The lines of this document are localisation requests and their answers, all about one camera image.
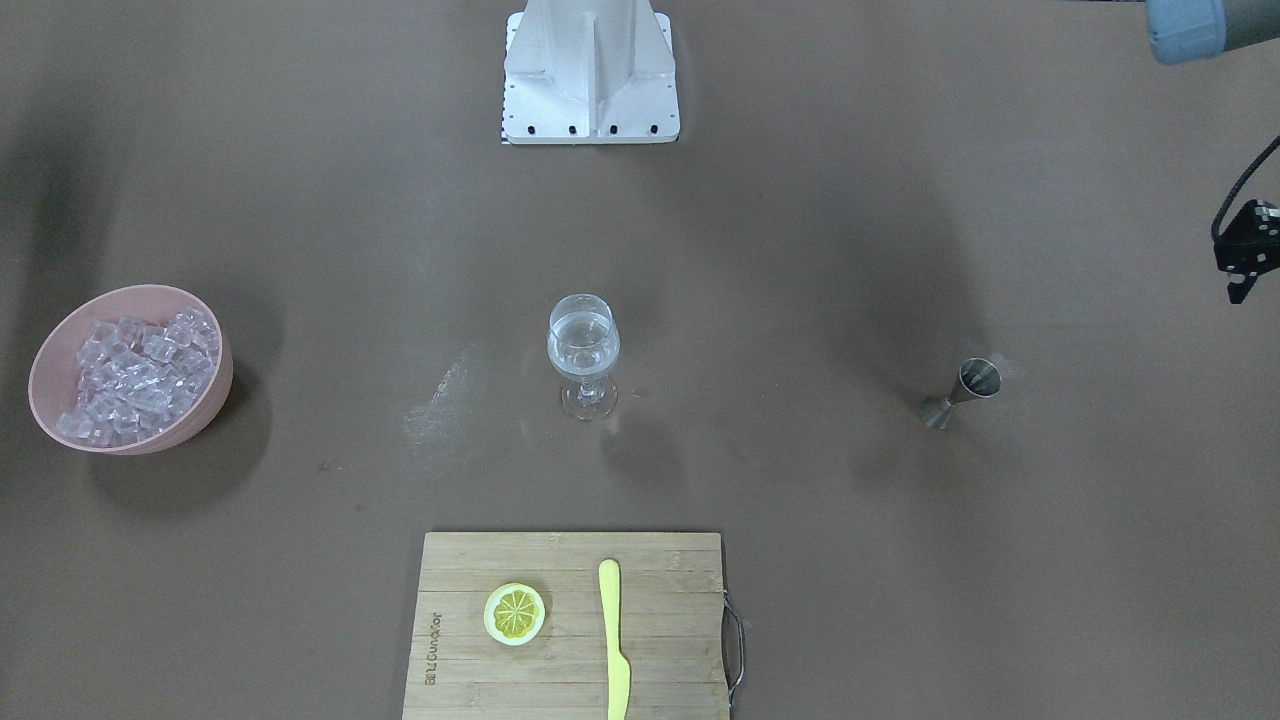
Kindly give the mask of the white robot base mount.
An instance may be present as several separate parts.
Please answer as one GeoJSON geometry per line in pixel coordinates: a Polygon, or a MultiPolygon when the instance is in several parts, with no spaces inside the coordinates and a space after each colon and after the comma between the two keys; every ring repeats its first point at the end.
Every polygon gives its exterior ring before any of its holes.
{"type": "Polygon", "coordinates": [[[681,135],[671,18],[649,1],[529,1],[506,20],[500,140],[672,143],[681,135]]]}

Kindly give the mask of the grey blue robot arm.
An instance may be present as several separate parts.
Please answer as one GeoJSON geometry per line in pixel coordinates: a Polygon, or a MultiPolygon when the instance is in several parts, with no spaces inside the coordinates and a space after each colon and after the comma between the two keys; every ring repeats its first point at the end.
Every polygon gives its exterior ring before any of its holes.
{"type": "MultiPolygon", "coordinates": [[[[1277,1],[1148,1],[1149,49],[1164,65],[1207,60],[1279,36],[1277,1]]],[[[1233,209],[1253,174],[1277,152],[1274,138],[1242,172],[1210,223],[1217,269],[1228,277],[1228,299],[1245,301],[1257,281],[1279,265],[1277,205],[1249,200],[1233,209]]]]}

